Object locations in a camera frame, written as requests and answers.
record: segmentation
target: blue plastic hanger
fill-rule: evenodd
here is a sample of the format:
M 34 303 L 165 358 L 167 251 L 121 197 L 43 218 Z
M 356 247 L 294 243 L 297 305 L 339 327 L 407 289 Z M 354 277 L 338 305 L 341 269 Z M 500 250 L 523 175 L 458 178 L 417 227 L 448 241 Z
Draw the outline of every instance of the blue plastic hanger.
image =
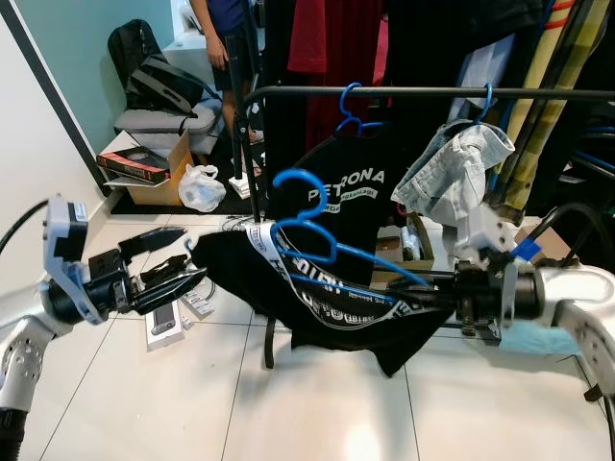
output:
M 364 252 L 363 250 L 360 250 L 358 248 L 344 245 L 343 243 L 338 243 L 335 240 L 335 237 L 328 230 L 326 230 L 322 226 L 312 221 L 309 221 L 310 218 L 315 218 L 321 212 L 323 212 L 325 208 L 327 207 L 328 199 L 327 199 L 327 191 L 325 189 L 325 185 L 314 174 L 310 173 L 309 171 L 302 170 L 300 168 L 289 168 L 287 170 L 283 170 L 280 174 L 276 176 L 276 178 L 274 178 L 273 185 L 274 187 L 279 187 L 283 182 L 286 182 L 288 180 L 300 180 L 300 181 L 308 182 L 309 184 L 314 186 L 320 194 L 320 202 L 316 207 L 312 209 L 305 209 L 305 210 L 300 211 L 296 218 L 281 219 L 280 221 L 276 222 L 271 227 L 271 238 L 273 239 L 274 244 L 276 245 L 276 248 L 279 253 L 281 253 L 282 255 L 302 257 L 303 259 L 307 259 L 309 261 L 323 262 L 326 264 L 333 264 L 335 262 L 335 260 L 337 259 L 337 252 L 346 253 L 348 255 L 353 255 L 361 259 L 366 259 L 368 261 L 378 263 L 381 266 L 386 267 L 390 271 L 396 272 L 406 277 L 408 280 L 412 281 L 413 283 L 416 283 L 419 285 L 429 285 L 426 281 L 418 277 L 416 274 L 413 274 L 412 272 L 401 268 L 400 266 L 398 266 L 397 264 L 394 264 L 391 261 L 387 261 L 386 259 L 382 259 L 381 257 L 378 257 L 376 255 L 370 255 L 369 253 Z M 306 228 L 306 229 L 310 229 L 311 231 L 315 231 L 316 233 L 319 233 L 330 244 L 331 250 L 329 252 L 329 255 L 328 256 L 311 255 L 311 254 L 306 254 L 306 253 L 295 252 L 293 250 L 285 250 L 284 248 L 280 247 L 276 239 L 276 234 L 278 233 L 280 229 L 285 228 L 285 227 Z M 301 278 L 301 276 L 298 276 L 295 279 L 301 279 L 303 281 L 311 281 L 311 279 L 307 280 L 306 278 Z
M 487 114 L 487 112 L 489 112 L 489 108 L 491 108 L 491 94 L 493 93 L 493 87 L 491 86 L 491 84 L 487 84 L 484 87 L 487 88 L 487 100 L 484 102 L 484 108 L 482 108 L 480 115 L 474 121 L 475 125 L 479 125 L 480 122 L 482 122 L 484 116 Z
M 353 88 L 357 88 L 358 86 L 361 86 L 359 82 L 354 82 L 353 84 L 349 84 L 348 86 L 346 86 L 346 89 L 344 89 L 341 97 L 339 98 L 339 111 L 342 112 L 343 115 L 346 115 L 346 118 L 342 121 L 342 123 L 340 123 L 337 126 L 337 129 L 335 130 L 336 133 L 339 133 L 339 131 L 342 128 L 344 128 L 346 125 L 348 125 L 350 122 L 357 122 L 357 133 L 359 136 L 363 134 L 363 128 L 382 126 L 382 122 L 363 123 L 361 122 L 360 118 L 353 115 L 351 111 L 346 109 L 346 96 L 348 95 L 349 91 L 352 91 Z

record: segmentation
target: small box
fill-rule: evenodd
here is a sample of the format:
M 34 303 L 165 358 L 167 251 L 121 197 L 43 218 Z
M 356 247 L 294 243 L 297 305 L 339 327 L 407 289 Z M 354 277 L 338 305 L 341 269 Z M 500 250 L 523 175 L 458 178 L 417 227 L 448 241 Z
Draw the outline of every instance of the small box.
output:
M 515 242 L 517 244 L 521 243 L 522 240 L 530 235 L 534 229 L 535 226 L 525 226 L 524 228 L 520 228 L 517 235 L 515 235 Z M 552 228 L 547 228 L 542 235 L 536 239 L 536 243 L 540 245 L 542 250 L 538 255 L 531 259 L 531 262 L 536 262 L 545 257 L 551 259 L 562 259 L 566 257 L 568 252 L 570 252 L 570 247 L 566 245 L 566 242 L 564 242 Z
M 103 151 L 113 152 L 115 150 L 130 149 L 138 146 L 128 133 L 122 132 L 117 138 Z M 150 149 L 156 149 L 156 146 L 145 146 Z M 128 192 L 133 198 L 133 202 L 137 205 L 171 205 L 181 206 L 182 201 L 178 188 L 180 180 L 185 173 L 186 165 L 194 165 L 192 155 L 190 153 L 190 141 L 187 132 L 184 132 L 177 144 L 171 149 L 169 155 L 169 173 L 170 178 L 160 184 L 150 184 L 134 178 L 119 177 L 115 180 L 106 182 L 110 186 L 126 186 Z
M 395 262 L 400 267 L 408 269 L 408 271 L 430 271 L 434 263 L 433 249 L 431 248 L 427 230 L 423 226 L 423 221 L 421 221 L 418 214 L 411 213 L 407 217 L 407 222 L 413 224 L 417 230 L 421 240 L 423 259 L 420 261 L 404 261 L 402 230 L 397 226 L 388 226 L 380 229 L 378 232 L 378 243 L 376 244 L 376 256 Z M 373 288 L 384 288 L 387 283 L 399 277 L 401 277 L 400 274 L 377 265 L 372 274 L 371 286 Z
M 180 315 L 180 309 L 177 301 L 173 302 L 173 318 L 175 325 L 163 331 L 160 334 L 154 334 L 152 329 L 155 326 L 154 312 L 150 312 L 145 315 L 145 335 L 147 338 L 147 352 L 155 351 L 156 349 L 163 348 L 169 344 L 176 343 L 184 339 L 184 328 L 182 326 L 182 316 Z

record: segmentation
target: black shorts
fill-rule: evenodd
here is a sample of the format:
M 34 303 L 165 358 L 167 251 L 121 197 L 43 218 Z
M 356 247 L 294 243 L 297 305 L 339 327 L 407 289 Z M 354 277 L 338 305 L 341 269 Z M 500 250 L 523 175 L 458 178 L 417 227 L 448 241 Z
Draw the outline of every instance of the black shorts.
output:
M 235 43 L 237 46 L 237 63 L 239 64 L 239 75 L 241 77 L 241 82 L 251 82 L 252 63 L 250 62 L 250 51 L 248 50 L 248 38 L 246 37 L 246 32 L 243 28 L 243 25 L 231 31 L 225 32 L 224 34 L 219 34 L 218 36 L 220 38 L 220 41 L 222 41 L 222 44 L 224 45 L 225 49 L 227 46 L 227 36 L 235 37 Z M 229 69 L 230 67 L 228 62 L 224 63 L 224 70 L 218 69 L 214 66 L 211 67 L 211 70 L 213 71 L 213 81 L 215 82 L 215 88 L 218 91 L 227 91 L 233 89 L 233 84 L 231 82 L 231 71 Z

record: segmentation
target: denim jacket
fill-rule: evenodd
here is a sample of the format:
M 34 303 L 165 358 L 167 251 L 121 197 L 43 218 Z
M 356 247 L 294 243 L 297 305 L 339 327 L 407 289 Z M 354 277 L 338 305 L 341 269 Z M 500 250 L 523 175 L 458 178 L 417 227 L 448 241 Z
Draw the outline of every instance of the denim jacket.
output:
M 456 226 L 482 201 L 485 171 L 514 150 L 498 127 L 456 120 L 438 130 L 397 184 L 391 200 L 436 223 Z

